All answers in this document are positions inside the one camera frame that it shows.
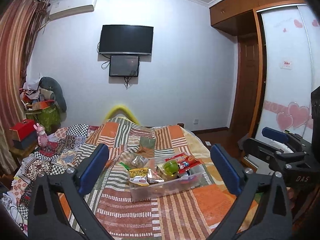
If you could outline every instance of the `tv screen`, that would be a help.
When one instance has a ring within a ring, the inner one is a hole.
[[[111,55],[110,77],[137,77],[139,74],[139,56]]]
[[[153,27],[103,25],[99,54],[151,55]]]

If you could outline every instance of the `metal screw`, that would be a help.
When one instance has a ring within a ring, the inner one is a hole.
[[[252,174],[252,173],[253,173],[253,169],[251,169],[251,168],[245,168],[245,169],[244,169],[244,172],[245,172],[246,174]]]
[[[44,171],[40,171],[39,173],[38,173],[38,177],[43,177],[45,175],[45,172]]]
[[[275,176],[278,177],[278,178],[281,178],[281,177],[282,177],[282,174],[281,174],[281,172],[276,171],[276,172],[275,172]]]
[[[71,174],[71,173],[74,173],[74,172],[75,172],[75,168],[74,167],[67,168],[67,173]]]

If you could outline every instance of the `blue gripper pad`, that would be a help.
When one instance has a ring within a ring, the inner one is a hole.
[[[232,158],[220,144],[211,147],[210,157],[228,191],[239,196],[245,184],[243,166]]]
[[[80,186],[78,189],[78,193],[81,196],[87,195],[92,191],[94,184],[96,183],[109,159],[109,148],[105,144],[99,144],[92,155],[94,155],[93,159],[91,160],[79,180]],[[82,162],[84,162],[85,160],[89,161],[90,157],[84,159]]]
[[[279,143],[287,143],[289,141],[288,135],[286,133],[277,131],[269,127],[263,128],[261,133],[264,137],[277,141]]]

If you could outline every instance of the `yellow arch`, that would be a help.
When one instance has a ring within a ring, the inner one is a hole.
[[[129,108],[127,108],[124,105],[116,105],[113,108],[111,108],[111,110],[107,113],[106,117],[104,118],[104,120],[106,121],[107,119],[112,118],[112,116],[114,115],[114,113],[116,111],[122,111],[124,112],[124,114],[126,115],[126,117],[131,121],[134,122],[137,125],[140,125],[139,121],[137,120],[137,118],[135,118],[135,116],[132,114],[132,112],[129,110]]]

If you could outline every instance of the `green round object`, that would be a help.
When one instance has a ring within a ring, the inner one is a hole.
[[[167,175],[174,175],[179,171],[179,166],[176,160],[168,160],[162,165],[162,169]]]

